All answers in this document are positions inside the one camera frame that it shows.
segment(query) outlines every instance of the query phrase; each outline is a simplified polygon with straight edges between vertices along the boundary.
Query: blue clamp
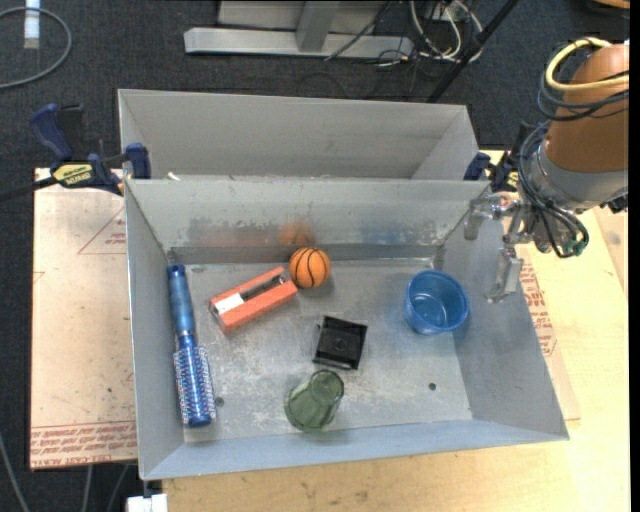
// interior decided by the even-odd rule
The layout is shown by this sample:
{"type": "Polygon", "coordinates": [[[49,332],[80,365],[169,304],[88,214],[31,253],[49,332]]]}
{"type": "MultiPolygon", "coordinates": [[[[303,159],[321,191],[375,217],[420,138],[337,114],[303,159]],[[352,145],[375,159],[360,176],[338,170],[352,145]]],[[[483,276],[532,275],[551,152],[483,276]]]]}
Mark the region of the blue clamp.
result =
{"type": "Polygon", "coordinates": [[[469,167],[467,167],[467,172],[465,172],[463,178],[464,181],[478,181],[489,166],[490,160],[491,157],[486,153],[478,153],[469,164],[469,167]]]}
{"type": "Polygon", "coordinates": [[[109,166],[106,165],[108,162],[129,160],[135,178],[149,179],[151,177],[148,152],[140,143],[129,144],[125,153],[107,159],[95,152],[89,152],[88,155],[87,152],[81,152],[84,149],[80,126],[82,112],[82,106],[67,107],[59,111],[55,103],[49,103],[31,116],[29,126],[34,135],[43,146],[52,150],[56,156],[56,162],[50,169],[52,174],[63,164],[75,163],[76,161],[88,162],[93,170],[92,177],[80,186],[101,188],[118,195],[121,194],[121,187],[118,187],[121,180],[111,172],[109,166]],[[72,135],[71,143],[65,132],[72,135]]]}

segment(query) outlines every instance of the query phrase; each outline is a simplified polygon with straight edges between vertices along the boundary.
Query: black cable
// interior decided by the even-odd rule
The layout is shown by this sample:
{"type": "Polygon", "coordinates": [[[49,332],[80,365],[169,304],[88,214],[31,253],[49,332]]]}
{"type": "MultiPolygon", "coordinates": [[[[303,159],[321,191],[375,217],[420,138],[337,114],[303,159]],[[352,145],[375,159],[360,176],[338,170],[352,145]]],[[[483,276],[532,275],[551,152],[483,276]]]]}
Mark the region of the black cable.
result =
{"type": "MultiPolygon", "coordinates": [[[[420,64],[422,62],[424,62],[424,59],[421,59],[420,57],[417,57],[417,59],[419,60],[419,62],[416,62],[416,67],[418,68],[418,72],[421,73],[424,77],[426,77],[429,80],[433,80],[436,78],[440,78],[442,77],[441,73],[429,73],[427,70],[423,69],[420,64]]],[[[442,65],[444,63],[444,61],[436,61],[438,65],[442,65]]]]}
{"type": "Polygon", "coordinates": [[[120,492],[120,487],[122,486],[122,482],[124,481],[124,477],[127,475],[127,472],[129,471],[129,468],[131,468],[132,466],[130,466],[129,464],[125,464],[124,469],[122,470],[122,473],[120,473],[120,476],[118,477],[118,481],[116,482],[116,486],[113,488],[113,492],[111,493],[111,497],[109,498],[109,503],[107,504],[107,509],[106,512],[111,512],[111,509],[113,509],[113,505],[116,502],[116,499],[118,498],[118,492],[120,492]]]}
{"type": "Polygon", "coordinates": [[[56,62],[54,62],[51,66],[49,66],[47,69],[27,78],[0,84],[0,91],[4,89],[9,89],[10,87],[17,87],[18,85],[25,85],[31,82],[35,82],[36,80],[39,80],[43,76],[48,75],[49,73],[53,73],[56,69],[58,69],[62,65],[65,59],[69,56],[69,53],[71,53],[71,48],[73,47],[73,37],[71,35],[71,30],[69,29],[69,26],[64,22],[64,20],[62,20],[62,18],[60,18],[56,14],[53,14],[50,11],[47,11],[46,9],[41,9],[39,7],[13,7],[11,9],[7,9],[5,11],[0,12],[0,19],[4,18],[9,14],[13,14],[16,12],[26,12],[26,11],[39,12],[57,21],[58,24],[62,26],[62,28],[67,34],[67,46],[62,52],[62,56],[56,62]]]}
{"type": "MultiPolygon", "coordinates": [[[[462,24],[462,33],[460,32],[460,30],[458,29],[458,35],[457,37],[459,37],[459,44],[460,44],[460,50],[462,50],[462,48],[466,48],[469,47],[469,45],[473,42],[473,34],[476,30],[476,21],[474,19],[474,15],[473,12],[471,10],[471,7],[469,5],[467,5],[466,2],[464,2],[463,0],[458,0],[457,2],[455,2],[457,5],[460,6],[460,8],[464,11],[465,13],[465,20],[464,23],[462,24]]],[[[442,19],[442,14],[444,12],[446,12],[446,8],[451,7],[454,4],[453,0],[440,0],[438,1],[433,8],[431,9],[431,11],[429,12],[429,17],[426,19],[426,21],[424,22],[420,22],[417,19],[416,16],[416,20],[415,22],[418,24],[418,35],[419,37],[419,42],[426,44],[427,48],[431,51],[433,51],[435,53],[435,55],[431,55],[429,57],[427,57],[429,60],[435,61],[435,62],[444,62],[444,63],[449,63],[452,62],[453,60],[450,58],[447,58],[442,51],[439,48],[436,48],[434,46],[432,46],[432,41],[429,40],[426,36],[426,34],[428,33],[428,27],[433,23],[434,21],[434,15],[436,13],[436,9],[440,9],[440,19],[442,19]]],[[[458,24],[456,24],[456,21],[450,17],[450,24],[451,25],[455,25],[454,29],[456,29],[458,27],[458,24]]]]}
{"type": "MultiPolygon", "coordinates": [[[[441,2],[438,2],[437,4],[435,4],[435,5],[432,7],[431,12],[429,13],[429,18],[428,18],[428,19],[427,19],[427,21],[426,21],[426,24],[424,24],[424,25],[423,25],[423,24],[420,24],[420,29],[422,30],[422,34],[421,34],[421,36],[422,36],[422,40],[427,44],[427,46],[428,46],[431,50],[436,50],[436,53],[439,53],[439,54],[440,54],[440,56],[442,56],[442,53],[440,52],[440,50],[439,50],[439,49],[437,49],[437,48],[433,48],[433,47],[429,44],[429,42],[427,41],[427,38],[426,38],[426,36],[425,36],[425,34],[426,34],[426,30],[427,30],[427,27],[428,27],[429,25],[431,25],[431,23],[433,22],[433,16],[434,16],[434,14],[435,14],[435,12],[436,12],[436,7],[440,6],[440,3],[441,3],[441,2]]],[[[417,74],[418,74],[418,71],[422,71],[422,70],[420,69],[420,52],[419,52],[419,51],[414,52],[414,59],[415,59],[415,62],[414,62],[414,64],[413,64],[413,66],[414,66],[414,69],[413,69],[413,75],[411,76],[411,83],[410,83],[410,85],[409,85],[409,90],[407,91],[407,94],[405,95],[405,100],[406,100],[406,101],[408,101],[409,99],[411,99],[411,93],[413,92],[413,86],[414,86],[414,84],[415,84],[415,80],[416,80],[416,76],[417,76],[417,74]]]]}
{"type": "Polygon", "coordinates": [[[4,438],[2,437],[2,432],[0,432],[0,452],[2,453],[2,460],[4,461],[4,467],[7,470],[7,475],[9,476],[9,481],[11,482],[11,486],[13,487],[13,492],[20,503],[20,508],[22,508],[23,512],[30,512],[29,506],[27,505],[26,500],[24,499],[24,495],[20,490],[20,485],[18,484],[18,480],[16,478],[16,474],[13,472],[13,468],[11,467],[11,461],[9,460],[9,453],[7,452],[7,447],[4,444],[4,438]]]}
{"type": "Polygon", "coordinates": [[[91,480],[93,478],[93,465],[87,469],[87,480],[84,484],[84,494],[82,495],[82,508],[81,512],[87,512],[89,507],[89,493],[91,492],[91,480]]]}
{"type": "Polygon", "coordinates": [[[518,170],[518,180],[522,186],[522,189],[527,196],[527,199],[531,202],[532,207],[534,209],[534,213],[538,218],[542,220],[545,226],[545,230],[547,232],[547,236],[549,238],[549,242],[556,253],[556,255],[560,258],[567,258],[570,256],[576,256],[579,253],[575,250],[571,250],[571,252],[563,253],[560,251],[558,247],[557,241],[553,236],[553,232],[551,226],[549,225],[549,221],[546,218],[546,214],[553,216],[558,221],[562,222],[571,232],[571,237],[574,242],[581,243],[582,249],[584,249],[589,243],[589,233],[585,226],[580,222],[580,220],[573,215],[572,213],[565,211],[558,206],[554,205],[550,201],[548,203],[544,203],[540,200],[536,192],[533,190],[533,187],[529,183],[527,174],[525,172],[525,159],[529,158],[533,153],[533,147],[539,147],[539,144],[542,141],[542,134],[546,132],[549,126],[549,121],[538,126],[535,130],[529,134],[529,136],[525,139],[521,146],[520,154],[518,155],[519,165],[517,166],[518,170]],[[580,232],[582,236],[582,240],[577,240],[577,232],[580,232]]]}
{"type": "Polygon", "coordinates": [[[29,183],[28,185],[9,190],[8,192],[3,192],[0,194],[0,203],[3,203],[4,201],[8,201],[9,199],[13,199],[15,197],[35,192],[36,190],[40,190],[41,188],[55,185],[56,183],[58,183],[58,180],[56,180],[53,176],[50,176],[49,178],[36,181],[35,183],[29,183]]]}
{"type": "MultiPolygon", "coordinates": [[[[437,2],[433,8],[431,9],[431,14],[429,15],[429,21],[431,21],[433,19],[433,15],[436,11],[436,8],[440,7],[440,4],[442,2],[437,2]]],[[[410,1],[409,2],[409,15],[413,18],[414,15],[414,11],[415,11],[415,1],[410,1]]],[[[422,25],[422,23],[420,23],[420,20],[418,19],[418,16],[416,14],[415,16],[415,23],[418,25],[416,28],[418,29],[418,35],[420,36],[420,40],[422,43],[424,43],[425,45],[427,45],[427,48],[429,48],[430,51],[435,52],[440,58],[443,57],[442,52],[440,51],[439,48],[436,48],[433,46],[433,43],[431,42],[431,40],[427,37],[427,33],[425,31],[425,26],[422,25]]]]}
{"type": "Polygon", "coordinates": [[[434,91],[427,99],[428,103],[436,103],[440,100],[442,94],[447,90],[449,85],[457,78],[464,67],[469,63],[473,56],[478,53],[491,35],[500,26],[500,23],[507,17],[509,12],[516,6],[518,0],[507,0],[507,2],[498,11],[498,14],[489,22],[489,24],[478,34],[474,39],[473,44],[470,45],[465,51],[462,52],[460,60],[449,70],[449,72],[442,77],[440,82],[436,85],[434,91]]]}
{"type": "MultiPolygon", "coordinates": [[[[555,56],[558,55],[558,53],[561,52],[564,48],[565,47],[562,46],[556,49],[556,51],[549,58],[549,61],[553,60],[555,56]]],[[[593,53],[593,51],[586,53],[585,58],[588,58],[588,56],[591,53],[593,53]]],[[[569,56],[570,55],[565,56],[564,59],[562,59],[558,63],[555,73],[557,73],[558,75],[561,75],[563,71],[566,70],[569,64],[569,61],[568,61],[569,56]]],[[[623,76],[625,74],[628,74],[628,71],[623,71],[620,73],[616,73],[615,75],[612,75],[612,76],[604,77],[599,81],[615,78],[616,76],[623,76]]],[[[540,112],[548,119],[551,119],[553,121],[561,121],[561,122],[575,121],[575,120],[584,119],[587,117],[604,118],[610,115],[615,115],[619,112],[624,111],[625,108],[616,110],[614,112],[610,112],[608,114],[604,114],[602,116],[597,116],[596,113],[606,105],[610,105],[619,101],[624,101],[625,99],[629,98],[629,89],[612,94],[611,96],[607,98],[603,98],[601,100],[589,101],[589,102],[568,102],[558,96],[560,94],[559,92],[555,92],[555,94],[553,94],[553,92],[555,91],[550,90],[550,88],[547,86],[545,72],[541,73],[540,78],[538,79],[538,94],[536,97],[536,104],[537,104],[538,110],[540,110],[540,112]],[[553,108],[556,108],[556,109],[559,107],[563,107],[567,109],[569,112],[571,112],[571,115],[558,115],[555,111],[549,110],[547,106],[544,104],[545,102],[549,103],[553,108]]]]}
{"type": "MultiPolygon", "coordinates": [[[[584,54],[585,54],[585,56],[583,57],[583,61],[584,61],[584,60],[586,60],[587,58],[589,58],[589,56],[591,56],[595,51],[598,51],[598,50],[602,49],[602,46],[596,45],[595,43],[591,42],[591,41],[589,40],[589,38],[583,38],[583,39],[581,39],[581,40],[579,39],[579,40],[577,40],[577,41],[574,41],[574,42],[573,42],[573,46],[574,46],[574,49],[572,50],[572,52],[567,53],[566,55],[564,55],[564,56],[563,56],[563,58],[562,58],[560,61],[558,61],[558,62],[556,63],[555,69],[553,70],[553,73],[552,73],[552,78],[553,78],[554,80],[555,80],[555,77],[554,77],[553,75],[556,75],[556,74],[557,74],[557,75],[560,75],[560,74],[562,74],[562,72],[563,72],[563,71],[565,71],[566,66],[567,66],[567,65],[568,65],[568,63],[569,63],[569,59],[570,59],[570,58],[575,57],[578,53],[584,53],[584,54]],[[581,41],[585,41],[585,40],[586,40],[587,42],[589,42],[589,43],[590,43],[590,46],[588,46],[588,47],[587,47],[587,46],[577,46],[577,45],[576,45],[576,43],[581,42],[581,41]]],[[[555,52],[554,52],[554,53],[553,53],[553,54],[552,54],[552,55],[547,59],[547,66],[545,66],[545,68],[548,68],[549,63],[550,63],[550,62],[552,62],[552,61],[557,57],[557,55],[558,55],[560,52],[564,51],[566,48],[568,48],[568,46],[560,46],[560,47],[559,47],[559,48],[558,48],[558,49],[557,49],[557,50],[556,50],[556,51],[555,51],[555,52]]],[[[614,78],[622,77],[622,76],[625,76],[625,75],[628,75],[628,74],[629,74],[629,70],[619,71],[619,72],[617,72],[617,73],[614,73],[613,75],[605,76],[605,77],[603,77],[603,78],[600,78],[600,79],[598,79],[598,80],[595,80],[593,83],[604,82],[604,81],[606,81],[606,80],[610,80],[610,79],[614,79],[614,78]]]]}
{"type": "MultiPolygon", "coordinates": [[[[411,17],[411,13],[407,12],[407,17],[405,18],[404,21],[404,27],[402,29],[402,37],[400,38],[400,44],[398,44],[398,50],[400,50],[400,48],[402,47],[402,41],[404,39],[404,37],[406,36],[408,30],[409,30],[409,18],[411,17]]],[[[415,82],[416,79],[416,69],[413,70],[413,76],[411,77],[411,84],[409,86],[409,92],[407,94],[405,94],[404,100],[408,101],[411,98],[411,91],[413,90],[413,84],[415,82]]]]}
{"type": "MultiPolygon", "coordinates": [[[[405,24],[404,24],[404,27],[403,27],[403,29],[402,29],[402,36],[400,37],[400,41],[399,41],[399,43],[398,43],[398,48],[397,48],[397,49],[395,49],[395,50],[389,49],[389,50],[385,50],[385,51],[381,52],[381,53],[378,55],[378,60],[379,60],[379,59],[380,59],[384,54],[386,54],[386,53],[388,53],[388,52],[395,52],[396,54],[402,54],[403,56],[405,56],[405,55],[406,55],[406,54],[404,54],[403,52],[401,52],[401,51],[400,51],[400,48],[402,48],[402,43],[403,43],[404,37],[406,36],[406,32],[407,32],[408,27],[409,27],[409,13],[407,12],[407,18],[405,19],[405,24]]],[[[383,71],[383,68],[379,65],[379,63],[376,65],[376,68],[377,68],[377,69],[376,69],[376,71],[377,71],[377,72],[381,72],[381,71],[383,71]]],[[[386,70],[386,71],[384,71],[384,72],[390,73],[390,72],[392,72],[392,71],[394,71],[394,70],[393,70],[392,68],[390,68],[389,70],[386,70]]],[[[390,75],[390,74],[386,75],[386,76],[385,76],[385,80],[388,80],[388,79],[389,79],[389,76],[391,76],[391,75],[390,75]]],[[[380,85],[381,85],[381,81],[380,81],[380,80],[377,80],[377,81],[376,81],[376,83],[374,84],[373,88],[371,89],[371,91],[370,91],[369,93],[367,93],[367,94],[363,95],[363,99],[374,99],[374,98],[375,98],[375,96],[374,96],[373,94],[376,92],[376,90],[378,89],[378,87],[380,87],[380,85]]]]}
{"type": "MultiPolygon", "coordinates": [[[[400,48],[402,46],[402,38],[400,39],[400,44],[398,45],[398,48],[400,48]]],[[[407,55],[406,53],[400,51],[399,49],[397,50],[385,50],[383,52],[380,52],[380,54],[378,55],[378,58],[375,59],[375,61],[369,61],[369,64],[375,64],[377,68],[381,68],[384,66],[384,64],[386,63],[386,61],[388,59],[383,58],[384,55],[386,55],[387,53],[393,53],[394,55],[399,55],[400,58],[394,58],[391,63],[389,63],[389,66],[395,66],[396,64],[400,64],[402,62],[402,59],[407,59],[409,60],[410,55],[407,55]]]]}
{"type": "Polygon", "coordinates": [[[356,44],[360,38],[365,35],[365,33],[370,30],[380,19],[380,17],[386,12],[386,10],[391,6],[391,2],[387,2],[385,3],[380,10],[378,11],[378,13],[375,15],[375,17],[369,22],[367,23],[360,32],[358,32],[353,39],[351,39],[351,41],[349,41],[347,44],[345,44],[344,46],[342,46],[341,48],[338,48],[335,52],[333,52],[331,55],[329,55],[327,58],[325,58],[325,61],[329,61],[335,57],[337,57],[338,55],[342,55],[344,52],[346,52],[349,48],[351,48],[354,44],[356,44]]]}

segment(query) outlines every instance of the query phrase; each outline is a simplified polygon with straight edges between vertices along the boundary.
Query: orange box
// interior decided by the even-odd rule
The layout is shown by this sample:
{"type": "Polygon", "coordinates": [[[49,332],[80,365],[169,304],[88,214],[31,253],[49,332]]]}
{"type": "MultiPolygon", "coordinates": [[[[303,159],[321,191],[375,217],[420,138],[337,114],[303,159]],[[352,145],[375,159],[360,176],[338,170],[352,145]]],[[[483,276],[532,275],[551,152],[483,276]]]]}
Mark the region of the orange box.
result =
{"type": "Polygon", "coordinates": [[[240,286],[217,295],[209,302],[209,311],[223,333],[291,301],[298,288],[277,267],[240,286]]]}

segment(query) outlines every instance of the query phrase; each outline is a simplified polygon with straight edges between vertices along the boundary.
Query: black square object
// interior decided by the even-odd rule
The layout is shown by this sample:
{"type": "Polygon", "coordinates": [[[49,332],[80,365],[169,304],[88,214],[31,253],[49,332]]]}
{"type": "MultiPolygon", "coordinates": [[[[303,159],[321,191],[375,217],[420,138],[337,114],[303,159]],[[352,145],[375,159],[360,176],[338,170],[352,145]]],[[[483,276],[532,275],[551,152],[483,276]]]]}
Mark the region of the black square object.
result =
{"type": "Polygon", "coordinates": [[[313,362],[357,370],[366,334],[366,325],[325,316],[313,362]]]}

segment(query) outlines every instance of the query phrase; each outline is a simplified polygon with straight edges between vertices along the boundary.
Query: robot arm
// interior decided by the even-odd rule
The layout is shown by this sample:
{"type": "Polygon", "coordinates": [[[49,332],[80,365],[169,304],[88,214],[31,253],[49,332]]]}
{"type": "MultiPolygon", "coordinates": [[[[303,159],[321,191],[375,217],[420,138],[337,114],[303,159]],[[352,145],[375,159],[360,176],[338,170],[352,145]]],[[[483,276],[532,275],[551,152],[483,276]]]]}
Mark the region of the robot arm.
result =
{"type": "Polygon", "coordinates": [[[465,222],[465,237],[472,240],[483,219],[512,218],[490,301],[516,290],[522,266],[516,244],[533,241],[560,258],[579,256],[589,234],[578,216],[594,206],[627,208],[629,46],[585,38],[562,48],[541,77],[538,106],[547,120],[529,128],[508,155],[521,199],[505,206],[496,194],[480,198],[465,222]],[[569,82],[559,81],[556,75],[582,49],[591,50],[588,57],[569,82]]]}

